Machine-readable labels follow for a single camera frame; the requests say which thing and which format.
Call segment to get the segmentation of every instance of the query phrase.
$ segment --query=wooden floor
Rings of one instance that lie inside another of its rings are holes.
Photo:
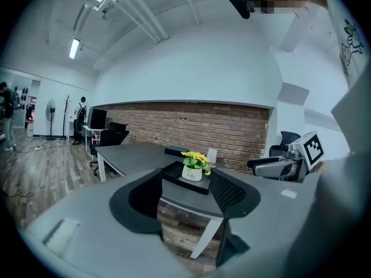
[[[24,130],[14,131],[14,134],[17,151],[4,152],[5,143],[0,144],[0,186],[9,196],[20,192],[22,195],[32,193],[30,197],[6,199],[9,212],[19,228],[27,227],[38,215],[74,190],[99,183],[89,166],[91,156],[85,151],[85,142],[71,145],[71,142],[61,139],[29,138]],[[35,149],[36,146],[41,146],[41,149]],[[107,168],[106,175],[107,180],[118,176]],[[165,245],[182,264],[198,275],[215,269],[223,226],[205,251],[197,259],[191,259],[191,252],[208,219],[160,201],[158,220],[162,223]]]

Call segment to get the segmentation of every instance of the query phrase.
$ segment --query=white flower pot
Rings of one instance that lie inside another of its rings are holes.
[[[200,181],[202,179],[202,169],[191,169],[184,165],[181,176],[190,181]]]

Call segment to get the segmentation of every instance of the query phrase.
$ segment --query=potted flower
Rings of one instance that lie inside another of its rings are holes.
[[[186,156],[184,159],[184,167],[181,176],[184,179],[191,181],[200,181],[202,178],[202,170],[205,170],[205,175],[210,175],[209,159],[201,155],[199,152],[182,152]]]

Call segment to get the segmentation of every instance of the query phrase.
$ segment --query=table leg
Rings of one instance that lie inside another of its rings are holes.
[[[106,171],[104,169],[104,159],[103,157],[98,153],[98,167],[99,167],[99,177],[100,181],[106,181]]]
[[[216,231],[219,229],[222,221],[223,219],[220,217],[213,217],[210,219],[194,251],[191,254],[191,258],[198,258],[201,252],[206,248],[206,246],[213,239],[213,236],[215,235]]]

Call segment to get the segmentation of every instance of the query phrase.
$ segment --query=black tray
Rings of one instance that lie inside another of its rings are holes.
[[[174,162],[170,165],[162,168],[162,178],[182,186],[183,188],[190,189],[191,191],[207,195],[209,193],[210,179],[202,173],[202,179],[200,181],[190,181],[184,179],[181,174],[183,172],[184,164],[182,162]]]

